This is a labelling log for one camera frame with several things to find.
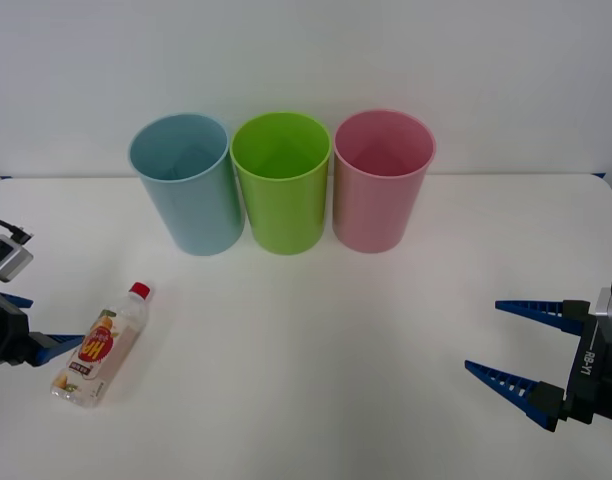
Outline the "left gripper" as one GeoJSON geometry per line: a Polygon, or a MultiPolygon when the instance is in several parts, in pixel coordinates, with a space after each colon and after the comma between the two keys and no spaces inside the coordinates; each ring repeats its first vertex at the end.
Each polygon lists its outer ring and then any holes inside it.
{"type": "Polygon", "coordinates": [[[0,293],[0,364],[24,363],[30,347],[27,363],[39,367],[83,342],[83,335],[29,333],[28,316],[23,309],[32,305],[30,299],[0,293]]]}

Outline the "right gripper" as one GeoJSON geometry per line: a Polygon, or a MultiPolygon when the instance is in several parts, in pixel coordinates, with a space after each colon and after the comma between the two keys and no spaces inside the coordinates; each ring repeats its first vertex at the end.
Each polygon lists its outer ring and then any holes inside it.
{"type": "Polygon", "coordinates": [[[497,300],[497,310],[524,317],[580,337],[564,390],[547,382],[500,371],[473,361],[465,369],[544,430],[554,432],[564,411],[591,424],[595,415],[612,420],[612,342],[584,300],[497,300]]]}

